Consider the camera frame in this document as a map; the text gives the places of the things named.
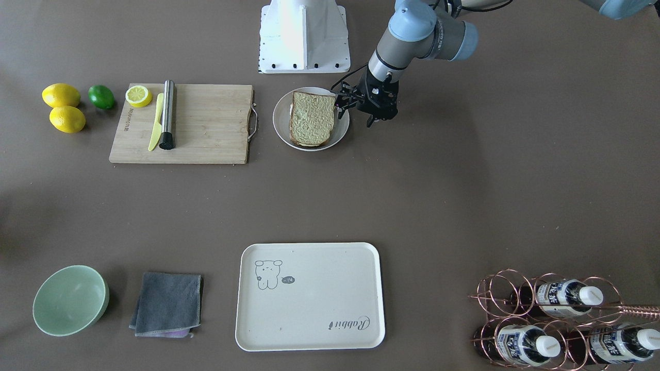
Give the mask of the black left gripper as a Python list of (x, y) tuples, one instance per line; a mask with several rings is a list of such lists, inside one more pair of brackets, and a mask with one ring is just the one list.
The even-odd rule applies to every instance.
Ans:
[(339, 91), (335, 91), (335, 107), (337, 108), (337, 119), (342, 119), (349, 109), (368, 113), (366, 127), (372, 127), (378, 120), (391, 120), (398, 114), (399, 82), (393, 82), (393, 75), (387, 73), (386, 79), (377, 79), (370, 70), (365, 71), (356, 86), (351, 86), (345, 80), (360, 71), (361, 68), (352, 71), (335, 84), (340, 85)]

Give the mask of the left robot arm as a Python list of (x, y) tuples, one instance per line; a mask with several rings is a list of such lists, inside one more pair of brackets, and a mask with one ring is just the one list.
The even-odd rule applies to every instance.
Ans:
[(341, 119), (349, 109), (367, 113), (368, 126), (398, 114), (399, 81), (413, 59), (460, 61), (476, 50), (479, 33), (462, 12), (502, 9), (509, 1), (396, 1), (370, 60), (356, 85), (341, 78), (332, 86)]

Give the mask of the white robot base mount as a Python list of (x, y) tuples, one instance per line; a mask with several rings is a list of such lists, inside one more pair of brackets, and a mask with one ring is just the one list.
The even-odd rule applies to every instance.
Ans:
[(271, 1), (261, 8), (258, 71), (344, 73), (351, 68), (346, 9), (335, 1)]

